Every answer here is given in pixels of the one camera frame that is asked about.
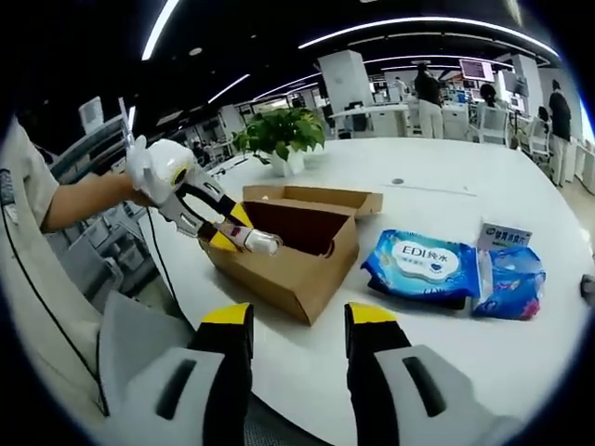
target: cardboard box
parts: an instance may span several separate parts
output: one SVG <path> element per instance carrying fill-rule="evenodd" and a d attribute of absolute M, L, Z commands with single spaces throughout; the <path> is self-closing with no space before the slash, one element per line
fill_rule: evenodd
<path fill-rule="evenodd" d="M 213 264 L 269 304 L 314 324 L 357 259 L 355 218 L 380 212 L 382 194 L 294 186 L 244 188 L 259 230 L 279 235 L 276 256 L 231 253 L 201 242 Z"/>

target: cable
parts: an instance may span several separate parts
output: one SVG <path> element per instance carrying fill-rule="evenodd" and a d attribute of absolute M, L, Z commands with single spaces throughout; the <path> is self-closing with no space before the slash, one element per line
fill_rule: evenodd
<path fill-rule="evenodd" d="M 178 302 L 178 296 L 176 295 L 176 292 L 174 291 L 174 285 L 172 284 L 171 279 L 169 279 L 169 273 L 167 272 L 167 268 L 165 267 L 164 258 L 161 257 L 161 251 L 159 250 L 159 246 L 157 245 L 157 236 L 155 235 L 155 226 L 152 223 L 151 209 L 149 209 L 149 208 L 147 208 L 147 215 L 149 216 L 149 224 L 151 225 L 152 244 L 155 246 L 155 251 L 157 251 L 157 256 L 159 257 L 159 262 L 161 263 L 161 268 L 163 268 L 163 270 L 164 270 L 165 278 L 167 279 L 167 284 L 169 285 L 169 290 L 171 291 L 171 295 L 174 298 L 174 300 L 176 301 L 176 305 L 178 305 L 178 308 L 180 308 L 180 311 L 181 311 L 181 307 L 179 306 L 179 302 Z"/>
<path fill-rule="evenodd" d="M 98 377 L 93 373 L 93 371 L 91 370 L 91 367 L 89 366 L 89 364 L 86 361 L 85 357 L 79 351 L 79 349 L 76 347 L 76 345 L 74 344 L 74 342 L 72 341 L 72 339 L 66 334 L 66 332 L 64 331 L 64 329 L 60 325 L 60 322 L 58 321 L 58 319 L 56 318 L 56 316 L 54 315 L 54 313 L 52 313 L 52 310 L 49 309 L 49 307 L 46 304 L 46 301 L 44 300 L 43 297 L 41 297 L 41 295 L 37 291 L 37 288 L 35 287 L 35 285 L 34 285 L 32 279 L 31 279 L 31 277 L 29 276 L 29 273 L 27 272 L 27 269 L 22 264 L 22 261 L 20 260 L 19 253 L 17 252 L 17 248 L 16 248 L 16 246 L 14 244 L 14 241 L 12 240 L 12 235 L 10 235 L 10 229 L 8 228 L 8 224 L 7 224 L 7 216 L 6 216 L 6 213 L 5 213 L 5 207 L 6 207 L 6 205 L 5 204 L 2 204 L 1 211 L 2 211 L 2 220 L 4 222 L 4 227 L 6 228 L 6 231 L 7 231 L 8 243 L 10 244 L 10 248 L 12 249 L 12 253 L 14 254 L 15 258 L 17 259 L 17 262 L 19 263 L 20 269 L 22 270 L 22 273 L 25 276 L 25 279 L 27 280 L 27 282 L 31 286 L 31 289 L 33 290 L 33 293 L 35 294 L 35 297 L 37 297 L 37 300 L 39 300 L 39 302 L 41 303 L 42 307 L 44 307 L 44 309 L 46 310 L 46 312 L 49 315 L 50 319 L 54 322 L 54 324 L 56 324 L 56 327 L 58 328 L 59 332 L 62 334 L 62 336 L 64 337 L 64 339 L 68 343 L 68 345 L 73 349 L 73 352 L 76 355 L 76 357 L 80 360 L 80 362 L 83 363 L 83 365 L 85 366 L 86 370 L 89 372 L 89 374 L 91 375 L 91 377 L 93 378 L 93 380 L 97 383 L 97 385 L 99 387 L 101 387 L 101 384 L 99 382 Z"/>

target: potted plant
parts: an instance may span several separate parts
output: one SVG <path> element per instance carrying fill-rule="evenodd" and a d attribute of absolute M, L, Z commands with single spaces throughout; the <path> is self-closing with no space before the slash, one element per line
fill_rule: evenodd
<path fill-rule="evenodd" d="M 280 109 L 258 113 L 240 133 L 233 133 L 238 151 L 250 151 L 263 164 L 271 164 L 281 177 L 304 169 L 304 153 L 320 144 L 324 147 L 323 124 L 308 109 Z"/>

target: wet wipes package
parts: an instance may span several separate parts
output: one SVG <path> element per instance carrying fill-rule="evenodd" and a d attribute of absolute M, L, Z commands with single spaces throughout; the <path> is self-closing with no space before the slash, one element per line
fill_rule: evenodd
<path fill-rule="evenodd" d="M 480 296 L 477 251 L 463 243 L 385 230 L 362 264 L 383 293 L 438 301 Z"/>
<path fill-rule="evenodd" d="M 539 311 L 546 272 L 528 247 L 480 251 L 482 298 L 474 316 L 527 321 Z"/>

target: ceiling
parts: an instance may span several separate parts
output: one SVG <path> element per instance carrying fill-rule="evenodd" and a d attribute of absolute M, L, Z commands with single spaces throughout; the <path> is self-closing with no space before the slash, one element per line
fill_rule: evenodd
<path fill-rule="evenodd" d="M 32 140 L 57 153 L 83 135 L 78 107 L 97 95 L 107 118 L 118 113 L 120 96 L 126 106 L 136 105 L 135 133 L 154 135 L 316 73 L 319 57 L 343 49 L 362 53 L 364 60 L 422 54 L 495 59 L 518 52 L 510 46 L 519 46 L 537 55 L 540 63 L 559 63 L 545 49 L 516 36 L 441 21 L 386 24 L 298 49 L 364 23 L 431 16 L 485 21 L 551 45 L 531 15 L 507 7 L 515 5 L 513 0 L 179 0 L 146 61 L 141 55 L 165 0 L 77 0 L 58 2 L 57 7 L 57 2 L 46 3 L 52 7 L 41 6 L 21 33 L 15 91 L 21 122 Z M 190 56 L 196 47 L 201 53 Z M 453 59 L 431 62 L 456 65 Z M 368 63 L 366 69 L 376 74 L 409 64 L 409 59 L 389 60 Z M 207 103 L 245 74 L 250 76 Z M 177 119 L 157 126 L 177 111 L 182 111 Z"/>

